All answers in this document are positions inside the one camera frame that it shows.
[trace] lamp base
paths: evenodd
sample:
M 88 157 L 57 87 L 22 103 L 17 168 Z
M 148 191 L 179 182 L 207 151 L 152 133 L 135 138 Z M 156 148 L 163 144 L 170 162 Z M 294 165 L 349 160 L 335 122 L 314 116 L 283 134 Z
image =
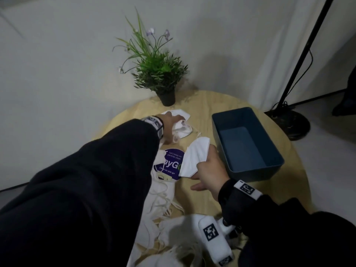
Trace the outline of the lamp base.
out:
M 310 122 L 299 112 L 288 109 L 276 116 L 273 110 L 265 114 L 283 130 L 291 141 L 304 138 L 310 131 Z

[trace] blue plastic bin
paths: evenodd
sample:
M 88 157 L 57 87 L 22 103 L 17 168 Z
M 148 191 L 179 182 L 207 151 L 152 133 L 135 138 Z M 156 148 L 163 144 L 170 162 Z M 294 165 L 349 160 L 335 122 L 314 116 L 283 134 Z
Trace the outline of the blue plastic bin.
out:
M 214 113 L 212 127 L 230 178 L 244 182 L 267 180 L 284 164 L 250 107 Z

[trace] purple flower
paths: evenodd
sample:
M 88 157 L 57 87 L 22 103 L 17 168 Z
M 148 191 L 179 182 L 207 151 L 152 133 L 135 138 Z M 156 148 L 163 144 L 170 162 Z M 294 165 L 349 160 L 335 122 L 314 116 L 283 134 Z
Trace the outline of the purple flower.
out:
M 154 34 L 154 28 L 149 28 L 147 31 L 146 31 L 146 35 L 149 36 L 149 35 L 152 35 Z
M 166 30 L 166 31 L 164 32 L 164 37 L 166 38 L 167 41 L 168 41 L 168 38 L 169 38 L 170 35 L 171 35 L 171 34 L 169 33 L 168 30 Z

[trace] black jacket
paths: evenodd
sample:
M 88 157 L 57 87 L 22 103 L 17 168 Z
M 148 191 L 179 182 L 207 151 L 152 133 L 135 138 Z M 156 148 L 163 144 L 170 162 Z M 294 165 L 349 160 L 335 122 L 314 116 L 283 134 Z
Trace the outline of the black jacket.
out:
M 131 120 L 36 174 L 0 210 L 1 266 L 126 266 L 158 145 L 150 124 Z M 264 195 L 254 202 L 233 185 L 223 186 L 219 201 L 229 223 L 251 238 L 250 260 L 249 251 L 263 265 L 313 261 L 322 252 L 341 261 L 354 255 L 355 227 L 348 221 L 309 215 L 296 199 L 277 206 Z

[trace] white controller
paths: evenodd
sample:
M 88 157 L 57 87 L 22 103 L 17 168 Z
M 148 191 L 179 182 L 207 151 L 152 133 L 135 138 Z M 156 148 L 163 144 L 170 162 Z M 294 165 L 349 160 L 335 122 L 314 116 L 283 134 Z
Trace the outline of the white controller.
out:
M 212 216 L 206 216 L 198 222 L 198 227 L 205 249 L 215 264 L 224 266 L 234 259 L 225 235 L 232 232 L 235 226 L 226 227 L 223 218 L 216 221 Z

